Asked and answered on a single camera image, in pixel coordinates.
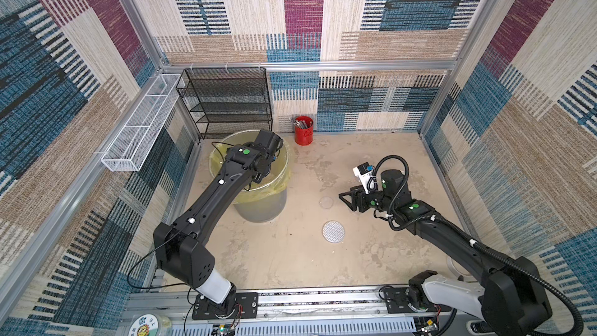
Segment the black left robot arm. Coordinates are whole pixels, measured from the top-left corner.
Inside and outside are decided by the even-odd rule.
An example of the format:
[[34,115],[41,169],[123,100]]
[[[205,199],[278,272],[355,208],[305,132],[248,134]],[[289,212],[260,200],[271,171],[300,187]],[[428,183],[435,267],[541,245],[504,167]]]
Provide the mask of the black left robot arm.
[[191,207],[171,224],[159,224],[153,233],[157,267],[198,292],[200,307],[215,316],[236,309],[236,286],[215,269],[215,257],[206,244],[219,219],[241,191],[267,177],[284,140],[260,130],[243,144],[218,149],[220,170]]

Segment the grey bin with yellow bag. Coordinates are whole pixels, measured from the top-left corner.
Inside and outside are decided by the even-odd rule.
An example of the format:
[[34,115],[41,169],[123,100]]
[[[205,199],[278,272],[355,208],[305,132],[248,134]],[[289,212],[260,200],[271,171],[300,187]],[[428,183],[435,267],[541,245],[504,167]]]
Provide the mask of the grey bin with yellow bag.
[[[215,177],[222,167],[222,155],[233,145],[254,142],[258,130],[245,130],[231,134],[219,142],[214,141],[214,149],[209,156],[209,171]],[[287,201],[287,186],[291,176],[289,144],[283,140],[276,160],[271,165],[271,172],[260,184],[254,182],[243,189],[235,198],[232,206],[240,216],[249,222],[268,222],[275,219],[284,209]]]

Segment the patterned white jar lid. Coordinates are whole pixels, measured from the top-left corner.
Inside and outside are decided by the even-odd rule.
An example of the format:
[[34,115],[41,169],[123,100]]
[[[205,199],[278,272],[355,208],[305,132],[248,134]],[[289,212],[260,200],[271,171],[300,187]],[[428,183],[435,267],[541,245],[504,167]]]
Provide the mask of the patterned white jar lid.
[[328,221],[323,224],[322,234],[328,243],[340,244],[345,238],[345,229],[338,221]]

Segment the clear small jar lid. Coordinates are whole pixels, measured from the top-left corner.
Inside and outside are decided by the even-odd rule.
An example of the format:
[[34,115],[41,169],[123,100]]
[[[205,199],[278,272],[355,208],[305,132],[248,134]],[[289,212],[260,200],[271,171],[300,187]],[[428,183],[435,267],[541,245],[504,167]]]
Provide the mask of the clear small jar lid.
[[334,199],[331,197],[322,197],[319,201],[319,205],[322,209],[328,210],[334,206]]

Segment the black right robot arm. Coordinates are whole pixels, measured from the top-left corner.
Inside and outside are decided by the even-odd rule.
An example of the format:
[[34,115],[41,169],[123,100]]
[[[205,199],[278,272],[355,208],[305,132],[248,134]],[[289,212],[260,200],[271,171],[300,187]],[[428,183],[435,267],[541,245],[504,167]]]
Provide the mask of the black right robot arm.
[[[404,170],[383,170],[395,159]],[[559,289],[540,277],[535,264],[494,250],[442,216],[427,202],[412,197],[407,182],[410,169],[401,156],[385,156],[375,166],[362,163],[353,169],[360,184],[339,195],[353,212],[373,210],[376,219],[394,232],[407,231],[438,247],[474,278],[457,282],[427,270],[409,282],[410,305],[427,309],[446,305],[484,322],[482,333],[539,335],[539,326],[553,316],[548,299],[557,298],[570,312],[573,325],[566,333],[580,335],[585,325],[577,306]]]

